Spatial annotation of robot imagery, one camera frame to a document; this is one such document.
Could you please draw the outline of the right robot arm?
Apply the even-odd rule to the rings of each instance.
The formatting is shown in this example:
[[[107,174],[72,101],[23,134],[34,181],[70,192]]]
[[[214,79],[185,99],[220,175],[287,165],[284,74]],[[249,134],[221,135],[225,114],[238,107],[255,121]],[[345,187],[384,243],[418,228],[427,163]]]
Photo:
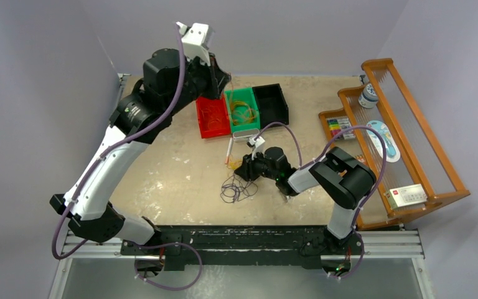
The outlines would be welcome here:
[[[263,153],[245,155],[234,173],[245,181],[259,177],[271,179],[279,191],[289,197],[320,186],[334,201],[324,244],[338,254],[349,245],[360,204],[370,196],[378,183],[376,174],[366,165],[335,146],[302,169],[289,163],[284,151],[270,147]]]

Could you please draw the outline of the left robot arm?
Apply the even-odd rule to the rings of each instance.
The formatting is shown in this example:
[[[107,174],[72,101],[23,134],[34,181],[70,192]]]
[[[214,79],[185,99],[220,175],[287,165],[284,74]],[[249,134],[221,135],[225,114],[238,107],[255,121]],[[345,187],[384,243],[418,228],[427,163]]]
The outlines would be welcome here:
[[[180,72],[176,49],[155,51],[144,62],[143,77],[129,95],[122,98],[109,118],[104,138],[89,165],[75,185],[65,194],[54,194],[50,205],[68,219],[69,229],[78,237],[103,243],[114,237],[136,243],[146,255],[155,254],[161,238],[151,221],[133,217],[110,202],[118,183],[136,158],[151,145],[158,134],[172,123],[173,116],[199,97],[217,100],[231,80],[209,54],[205,63],[197,57],[185,60],[184,82],[175,107],[160,124],[160,119],[176,94]]]

